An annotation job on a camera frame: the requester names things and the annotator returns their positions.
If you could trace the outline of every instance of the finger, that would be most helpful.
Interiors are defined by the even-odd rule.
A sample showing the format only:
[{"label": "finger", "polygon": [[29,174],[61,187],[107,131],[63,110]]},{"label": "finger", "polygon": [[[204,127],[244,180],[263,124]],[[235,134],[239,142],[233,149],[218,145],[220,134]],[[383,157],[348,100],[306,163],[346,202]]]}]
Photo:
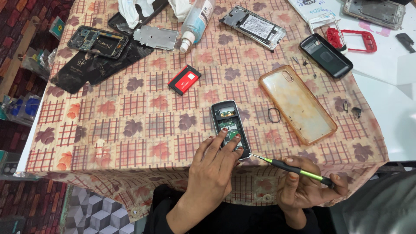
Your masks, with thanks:
[{"label": "finger", "polygon": [[220,177],[222,179],[228,180],[230,178],[234,165],[237,165],[235,162],[242,156],[243,152],[244,149],[239,147],[234,152],[229,152],[224,155],[220,165]]},{"label": "finger", "polygon": [[195,155],[193,156],[193,162],[197,163],[202,160],[202,157],[204,156],[205,151],[207,150],[208,146],[211,145],[212,141],[214,140],[213,136],[209,136],[207,139],[205,139],[196,150]]},{"label": "finger", "polygon": [[218,153],[217,157],[213,160],[213,166],[220,168],[221,163],[223,162],[224,156],[230,154],[234,151],[235,147],[241,140],[241,135],[236,134]]},{"label": "finger", "polygon": [[330,174],[329,178],[335,184],[333,189],[322,189],[322,202],[334,200],[345,196],[348,193],[348,182],[346,177],[340,177],[339,175]]},{"label": "finger", "polygon": [[208,165],[212,163],[212,161],[218,153],[218,150],[220,149],[221,143],[227,136],[227,133],[228,128],[226,127],[218,133],[218,136],[212,141],[211,145],[208,147],[207,153],[205,154],[205,157],[202,160],[203,163]]},{"label": "finger", "polygon": [[308,158],[293,155],[284,158],[283,161],[289,166],[300,167],[302,170],[321,175],[321,169]]},{"label": "finger", "polygon": [[299,175],[289,172],[286,176],[282,191],[280,192],[280,200],[283,204],[292,205],[295,202],[295,192],[299,184]]}]

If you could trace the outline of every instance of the precision screwdriver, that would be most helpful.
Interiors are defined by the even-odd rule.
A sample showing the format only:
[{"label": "precision screwdriver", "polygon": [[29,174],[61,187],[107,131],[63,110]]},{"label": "precision screwdriver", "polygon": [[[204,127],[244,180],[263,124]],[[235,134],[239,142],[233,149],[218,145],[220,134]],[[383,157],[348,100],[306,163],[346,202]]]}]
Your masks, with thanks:
[{"label": "precision screwdriver", "polygon": [[302,174],[302,175],[305,175],[305,176],[310,177],[312,179],[315,179],[315,180],[321,182],[322,184],[327,185],[330,189],[334,188],[334,186],[335,186],[335,184],[332,182],[332,180],[328,177],[320,176],[320,175],[317,175],[317,174],[313,174],[311,172],[304,171],[299,167],[289,166],[284,161],[280,161],[280,160],[277,160],[277,159],[269,159],[269,158],[265,158],[265,157],[258,156],[258,155],[255,155],[255,154],[251,154],[251,153],[250,153],[250,155],[258,157],[259,159],[262,159],[262,160],[270,163],[271,165],[273,165],[275,167],[278,167],[280,169],[283,169],[285,171],[294,172],[298,175]]}]

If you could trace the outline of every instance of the geometric floor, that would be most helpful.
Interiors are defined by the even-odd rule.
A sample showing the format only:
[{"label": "geometric floor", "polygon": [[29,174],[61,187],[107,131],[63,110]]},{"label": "geometric floor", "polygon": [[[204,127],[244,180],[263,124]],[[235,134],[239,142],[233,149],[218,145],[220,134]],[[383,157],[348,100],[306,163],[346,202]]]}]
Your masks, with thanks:
[{"label": "geometric floor", "polygon": [[74,186],[65,234],[133,234],[124,205]]}]

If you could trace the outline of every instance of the tablecloth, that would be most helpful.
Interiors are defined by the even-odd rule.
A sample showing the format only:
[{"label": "tablecloth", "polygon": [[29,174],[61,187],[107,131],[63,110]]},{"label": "tablecloth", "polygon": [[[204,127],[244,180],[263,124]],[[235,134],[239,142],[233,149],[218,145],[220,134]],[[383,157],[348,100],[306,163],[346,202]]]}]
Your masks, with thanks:
[{"label": "tablecloth", "polygon": [[[219,23],[235,5],[287,30],[274,53]],[[116,0],[76,0],[51,76],[76,54],[66,43],[80,25],[112,31],[107,20],[117,11]],[[181,27],[170,6],[148,25]],[[388,161],[387,149],[351,73],[334,80],[312,61],[302,65],[306,57],[299,42],[308,35],[307,24],[285,0],[218,0],[201,41],[187,53],[179,52],[179,45],[174,51],[156,49],[101,84],[87,83],[73,95],[48,83],[26,171],[117,200],[126,206],[130,220],[137,220],[148,214],[156,186],[186,190],[193,155],[214,134],[209,107],[233,99],[253,153],[276,159],[299,155],[317,163],[324,176],[347,176],[348,195],[323,205],[339,202]],[[202,77],[180,96],[167,82],[187,64]],[[337,123],[336,133],[307,147],[285,119],[270,122],[267,110],[273,103],[259,88],[258,79],[282,65],[299,74]],[[349,109],[362,109],[360,119],[343,110],[345,101]],[[233,191],[225,201],[275,204],[276,186],[284,174],[258,159],[243,160],[233,171]]]}]

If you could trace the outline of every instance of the clear phone case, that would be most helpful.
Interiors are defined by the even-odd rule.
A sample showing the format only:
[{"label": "clear phone case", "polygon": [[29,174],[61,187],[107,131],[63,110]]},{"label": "clear phone case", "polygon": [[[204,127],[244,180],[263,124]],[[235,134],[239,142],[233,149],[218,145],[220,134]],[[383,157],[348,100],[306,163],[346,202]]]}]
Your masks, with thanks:
[{"label": "clear phone case", "polygon": [[291,66],[262,75],[259,83],[302,144],[311,145],[337,131],[337,124]]}]

